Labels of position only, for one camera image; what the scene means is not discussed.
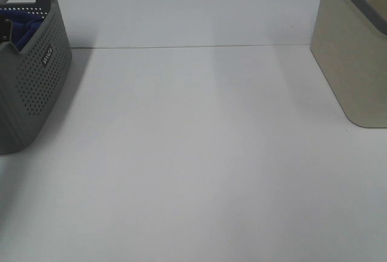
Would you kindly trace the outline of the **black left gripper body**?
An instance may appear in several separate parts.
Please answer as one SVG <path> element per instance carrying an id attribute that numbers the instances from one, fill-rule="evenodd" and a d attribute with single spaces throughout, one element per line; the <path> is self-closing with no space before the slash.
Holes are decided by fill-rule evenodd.
<path id="1" fill-rule="evenodd" d="M 13 24 L 9 18 L 0 19 L 0 43 L 10 42 Z"/>

